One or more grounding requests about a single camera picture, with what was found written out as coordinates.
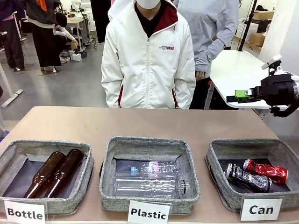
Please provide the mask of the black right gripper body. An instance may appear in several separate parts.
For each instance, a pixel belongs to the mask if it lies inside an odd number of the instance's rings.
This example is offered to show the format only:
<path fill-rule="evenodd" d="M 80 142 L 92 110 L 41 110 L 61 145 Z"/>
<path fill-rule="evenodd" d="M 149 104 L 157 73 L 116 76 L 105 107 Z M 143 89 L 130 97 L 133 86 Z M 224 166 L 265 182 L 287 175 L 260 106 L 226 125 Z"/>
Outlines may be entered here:
<path fill-rule="evenodd" d="M 254 96 L 268 105 L 290 105 L 295 101 L 294 83 L 290 74 L 268 76 L 254 88 Z"/>

